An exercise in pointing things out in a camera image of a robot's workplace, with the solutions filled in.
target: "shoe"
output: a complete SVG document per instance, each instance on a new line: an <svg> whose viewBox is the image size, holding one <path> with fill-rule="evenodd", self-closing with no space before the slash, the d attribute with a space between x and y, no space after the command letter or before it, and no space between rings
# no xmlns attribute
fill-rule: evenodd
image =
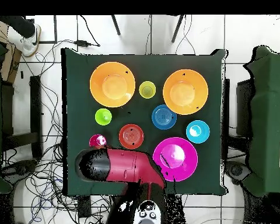
<svg viewBox="0 0 280 224"><path fill-rule="evenodd" d="M30 38L24 38L23 55L25 57L31 57L34 55L39 47L38 44L40 42L41 28L38 24L34 24L34 26L35 32L33 36Z"/></svg>

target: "person's leg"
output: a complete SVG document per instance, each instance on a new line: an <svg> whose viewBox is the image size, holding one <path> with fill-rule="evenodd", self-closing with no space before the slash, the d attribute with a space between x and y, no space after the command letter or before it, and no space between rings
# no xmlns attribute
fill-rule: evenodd
<svg viewBox="0 0 280 224"><path fill-rule="evenodd" d="M24 38L32 37L35 32L34 24L21 16L0 16L0 21L13 27Z"/></svg>
<svg viewBox="0 0 280 224"><path fill-rule="evenodd" d="M41 28L38 24L25 20L21 16L0 16L0 21L13 27L24 37L22 53L25 57L31 57L39 47Z"/></svg>

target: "lime green cup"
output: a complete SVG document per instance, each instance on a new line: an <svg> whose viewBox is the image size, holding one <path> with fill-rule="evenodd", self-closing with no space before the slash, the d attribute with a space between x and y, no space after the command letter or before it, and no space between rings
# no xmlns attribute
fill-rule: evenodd
<svg viewBox="0 0 280 224"><path fill-rule="evenodd" d="M101 108L96 111L94 118L99 125L107 125L111 122L112 114L108 109Z"/></svg>

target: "table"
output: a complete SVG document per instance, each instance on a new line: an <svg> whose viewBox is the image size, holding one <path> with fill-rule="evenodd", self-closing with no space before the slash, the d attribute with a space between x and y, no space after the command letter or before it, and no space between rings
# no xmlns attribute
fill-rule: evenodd
<svg viewBox="0 0 280 224"><path fill-rule="evenodd" d="M89 138L102 134L107 144L120 147L118 133L125 124L136 124L144 131L144 142L136 151L152 155L157 144L168 137L186 137L186 126L194 120L205 121L211 130L209 139L193 144L198 153L195 173L181 182L167 182L166 192L171 194L215 194L226 191L220 186L221 161L221 94L222 58L225 50L215 50L211 55L82 55L61 49L62 113L64 126L64 193L68 195L110 194L120 195L124 183L83 181L75 172L75 158L89 147ZM134 74L136 89L132 99L122 107L108 108L112 113L109 125L95 122L95 112L103 108L91 95L89 79L100 64L117 61L126 65ZM165 80L179 69L193 69L208 83L209 96L204 107L190 115L178 115L175 126L169 130L157 129L151 120L153 109L164 104L162 90ZM138 88L143 81L156 85L151 99L140 96Z"/></svg>

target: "pink cup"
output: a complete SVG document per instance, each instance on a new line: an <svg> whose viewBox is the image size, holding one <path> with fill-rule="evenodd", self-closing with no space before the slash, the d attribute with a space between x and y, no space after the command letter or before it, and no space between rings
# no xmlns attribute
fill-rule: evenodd
<svg viewBox="0 0 280 224"><path fill-rule="evenodd" d="M89 146L106 145L107 140L103 135L96 134L89 139Z"/></svg>

